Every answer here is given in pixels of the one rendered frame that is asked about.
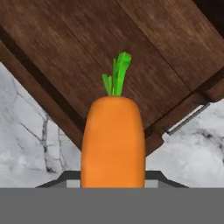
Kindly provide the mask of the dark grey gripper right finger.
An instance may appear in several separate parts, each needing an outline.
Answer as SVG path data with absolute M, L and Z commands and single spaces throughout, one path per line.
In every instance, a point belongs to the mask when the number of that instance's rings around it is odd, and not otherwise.
M 168 179 L 161 171 L 147 171 L 145 173 L 146 188 L 186 188 L 178 182 Z

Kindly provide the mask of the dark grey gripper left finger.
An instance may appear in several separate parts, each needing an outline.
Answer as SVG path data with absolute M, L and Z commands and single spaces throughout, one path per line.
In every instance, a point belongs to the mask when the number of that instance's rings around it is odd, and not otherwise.
M 80 188 L 80 171 L 63 171 L 57 179 L 38 185 L 38 188 L 58 187 L 58 188 Z

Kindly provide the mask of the orange carrot with green top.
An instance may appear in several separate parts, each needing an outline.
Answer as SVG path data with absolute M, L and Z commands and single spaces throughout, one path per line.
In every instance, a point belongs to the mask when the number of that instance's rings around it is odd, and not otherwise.
M 122 95 L 131 55 L 113 59 L 113 73 L 102 76 L 107 94 L 90 107 L 80 163 L 82 188 L 143 188 L 144 127 L 137 104 Z

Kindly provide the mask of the dark wooden cupboard door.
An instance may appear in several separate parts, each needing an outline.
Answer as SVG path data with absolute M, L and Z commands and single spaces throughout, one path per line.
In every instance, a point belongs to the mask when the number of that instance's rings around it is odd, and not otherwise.
M 113 0 L 0 0 L 0 38 L 79 128 L 105 94 L 102 74 L 126 51 L 123 93 L 150 127 L 222 66 L 212 50 L 190 61 L 187 80 Z

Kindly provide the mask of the dark wooden cupboard frame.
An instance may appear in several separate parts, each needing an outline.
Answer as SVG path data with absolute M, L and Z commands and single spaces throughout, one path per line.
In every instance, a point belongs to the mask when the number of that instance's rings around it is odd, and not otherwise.
M 39 68 L 29 59 L 13 38 L 0 26 L 0 60 L 38 104 L 81 147 L 85 120 L 60 94 Z M 224 98 L 224 67 L 205 81 L 177 106 L 145 130 L 146 153 L 150 155 L 164 141 L 162 135 L 200 104 Z

